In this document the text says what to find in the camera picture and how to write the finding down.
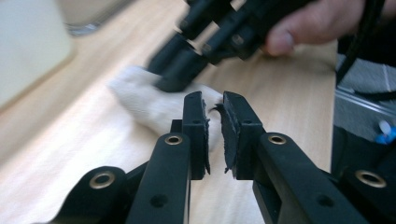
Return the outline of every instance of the white towel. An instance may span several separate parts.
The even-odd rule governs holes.
[[[111,80],[108,86],[136,122],[158,135],[169,133],[172,119],[182,119],[184,97],[191,92],[201,91],[206,103],[206,117],[210,119],[209,149],[213,149],[219,141],[221,127],[219,113],[210,110],[222,102],[222,95],[197,83],[191,83],[183,92],[163,92],[153,86],[158,79],[160,76],[142,67],[130,66]]]

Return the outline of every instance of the wire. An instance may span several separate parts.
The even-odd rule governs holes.
[[[366,0],[359,31],[350,44],[346,58],[337,71],[336,85],[338,85],[352,67],[361,52],[361,46],[368,40],[381,15],[385,0]]]

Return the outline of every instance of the black cable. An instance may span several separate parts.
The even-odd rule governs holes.
[[[355,91],[355,94],[362,96],[367,100],[371,100],[371,101],[388,101],[388,100],[396,99],[396,91],[374,92],[374,93]]]
[[[384,3],[385,0],[366,0],[358,33],[346,52],[346,58],[338,68],[336,85],[343,80],[349,68],[358,58],[361,46],[367,41],[381,16]]]

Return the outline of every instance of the wooden surface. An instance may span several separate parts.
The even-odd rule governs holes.
[[[132,3],[75,38],[69,64],[1,111],[1,223],[49,221],[91,169],[129,172],[149,159],[158,136],[135,124],[106,84],[129,64],[147,64],[186,8],[181,0]],[[267,132],[287,134],[329,169],[334,65],[335,44],[300,47],[288,57],[257,53],[210,66],[197,81],[244,95]],[[263,223],[251,182],[223,173],[222,143],[210,161],[213,174],[192,183],[191,223]]]

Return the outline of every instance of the blue object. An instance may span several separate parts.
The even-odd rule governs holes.
[[[381,133],[375,138],[375,141],[378,144],[389,145],[395,138],[396,138],[396,127],[391,127],[389,134]]]

